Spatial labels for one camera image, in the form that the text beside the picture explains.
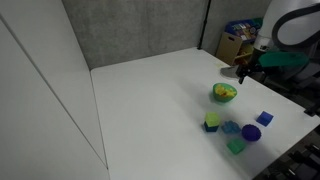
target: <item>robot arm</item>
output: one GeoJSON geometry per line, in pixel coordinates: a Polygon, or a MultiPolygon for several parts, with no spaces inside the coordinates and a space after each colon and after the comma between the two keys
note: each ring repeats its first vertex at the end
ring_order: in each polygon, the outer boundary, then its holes
{"type": "MultiPolygon", "coordinates": [[[[248,66],[239,66],[237,75],[242,84],[245,76],[261,72],[259,62],[266,52],[279,49],[287,52],[304,52],[320,40],[320,0],[273,0],[264,17],[264,23],[254,43],[248,66]]],[[[301,54],[287,53],[297,57],[301,54]]],[[[273,61],[283,57],[275,56],[273,61]]]]}

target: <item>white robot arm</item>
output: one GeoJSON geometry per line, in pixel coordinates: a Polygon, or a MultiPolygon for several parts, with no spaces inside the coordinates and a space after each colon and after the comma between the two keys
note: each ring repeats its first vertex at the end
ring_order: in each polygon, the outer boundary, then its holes
{"type": "Polygon", "coordinates": [[[320,0],[273,0],[254,48],[295,51],[320,39],[320,0]]]}

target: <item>bowl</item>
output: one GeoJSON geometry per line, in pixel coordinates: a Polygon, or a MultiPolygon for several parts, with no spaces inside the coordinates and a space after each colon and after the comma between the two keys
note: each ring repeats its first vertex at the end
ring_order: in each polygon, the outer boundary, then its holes
{"type": "Polygon", "coordinates": [[[229,102],[237,95],[237,90],[230,84],[216,83],[213,86],[213,97],[219,102],[229,102]]]}
{"type": "Polygon", "coordinates": [[[258,141],[261,138],[261,131],[258,127],[247,124],[242,128],[242,137],[247,141],[258,141]]]}

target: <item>table surface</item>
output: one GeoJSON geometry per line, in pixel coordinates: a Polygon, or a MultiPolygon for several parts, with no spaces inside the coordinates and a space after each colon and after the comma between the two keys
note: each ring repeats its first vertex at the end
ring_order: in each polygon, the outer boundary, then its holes
{"type": "Polygon", "coordinates": [[[250,78],[240,85],[222,77],[221,67],[191,48],[91,72],[111,180],[251,179],[319,124],[250,78]],[[236,87],[237,97],[215,102],[218,82],[236,87]],[[274,115],[268,127],[255,121],[262,111],[274,115]],[[205,132],[206,112],[256,125],[262,138],[233,155],[226,144],[241,136],[205,132]]]}

